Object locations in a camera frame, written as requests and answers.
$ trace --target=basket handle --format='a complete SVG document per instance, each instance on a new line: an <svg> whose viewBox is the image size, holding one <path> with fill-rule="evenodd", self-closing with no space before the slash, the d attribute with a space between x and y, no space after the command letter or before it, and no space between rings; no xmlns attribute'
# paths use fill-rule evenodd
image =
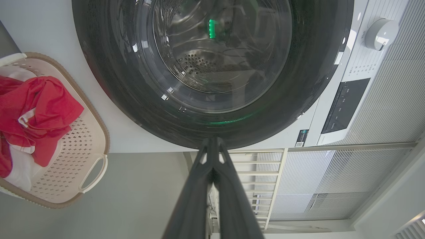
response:
<svg viewBox="0 0 425 239"><path fill-rule="evenodd" d="M96 176L96 178L91 182L87 187L82 188L82 185L84 184L85 180L87 179L90 172L93 170L94 166L99 162L99 160L103 159L103 165L102 169L100 170L99 174ZM91 190L96 184L102 179L103 175L106 172L106 168L108 167L108 156L106 154L103 154L102 157L99 157L96 159L96 162L91 166L90 170L87 172L86 176L84 177L84 180L81 182L80 186L78 187L78 190L80 193L87 193L89 190Z"/></svg>
<svg viewBox="0 0 425 239"><path fill-rule="evenodd" d="M10 64L12 62L15 62L15 61L20 60L20 59L24 59L26 57L27 56L23 53L15 53L15 54L12 54L12 55L5 56L3 58L0 58L0 66Z"/></svg>

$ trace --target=control panel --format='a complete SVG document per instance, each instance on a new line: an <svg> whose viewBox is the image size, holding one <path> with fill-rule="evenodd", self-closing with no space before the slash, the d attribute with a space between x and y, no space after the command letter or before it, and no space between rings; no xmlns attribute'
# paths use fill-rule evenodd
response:
<svg viewBox="0 0 425 239"><path fill-rule="evenodd" d="M370 78L341 82L322 134L346 129L369 84Z"/></svg>

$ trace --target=green light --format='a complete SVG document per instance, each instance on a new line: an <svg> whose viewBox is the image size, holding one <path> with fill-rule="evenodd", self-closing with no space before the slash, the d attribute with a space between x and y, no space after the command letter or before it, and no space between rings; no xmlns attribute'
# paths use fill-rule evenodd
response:
<svg viewBox="0 0 425 239"><path fill-rule="evenodd" d="M210 38L215 38L215 21L213 19L210 19L208 29L209 29L209 32L210 32Z"/></svg>
<svg viewBox="0 0 425 239"><path fill-rule="evenodd" d="M246 118L248 118L248 117L252 116L253 114L254 114L254 113L252 113L252 114L248 114L248 115L246 115L246 116L243 116L243 117L241 117L241 118L234 119L234 120L220 121L220 122L206 122L206 123L207 123L207 124L209 124L209 125L225 125L225 124L230 124L230 123L237 122L237 121L240 121L240 120L244 120L244 119L246 119Z"/></svg>

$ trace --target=button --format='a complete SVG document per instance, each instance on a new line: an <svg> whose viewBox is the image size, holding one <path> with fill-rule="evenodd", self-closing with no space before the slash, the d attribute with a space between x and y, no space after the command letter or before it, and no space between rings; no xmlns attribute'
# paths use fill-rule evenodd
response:
<svg viewBox="0 0 425 239"><path fill-rule="evenodd" d="M342 105L345 101L346 101L346 98L344 98L344 96L339 97L337 100L336 106Z"/></svg>
<svg viewBox="0 0 425 239"><path fill-rule="evenodd" d="M337 114L337 113L341 112L342 109L343 109L342 106L335 107L333 114Z"/></svg>
<svg viewBox="0 0 425 239"><path fill-rule="evenodd" d="M326 127L326 130L332 130L335 127L335 122L331 121L328 124L328 127Z"/></svg>
<svg viewBox="0 0 425 239"><path fill-rule="evenodd" d="M344 96L348 91L349 91L350 89L348 88L348 86L344 86L342 89L341 89L341 93L340 93L340 96Z"/></svg>

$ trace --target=door glass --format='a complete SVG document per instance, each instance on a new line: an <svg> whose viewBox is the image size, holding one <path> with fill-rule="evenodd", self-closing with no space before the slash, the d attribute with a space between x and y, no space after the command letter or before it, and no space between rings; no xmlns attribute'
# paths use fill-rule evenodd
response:
<svg viewBox="0 0 425 239"><path fill-rule="evenodd" d="M272 87L291 43L288 1L152 4L153 38L162 62L144 62L149 68L163 64L171 72L156 79L164 91L172 89L173 100L199 111L224 113L249 105Z"/></svg>

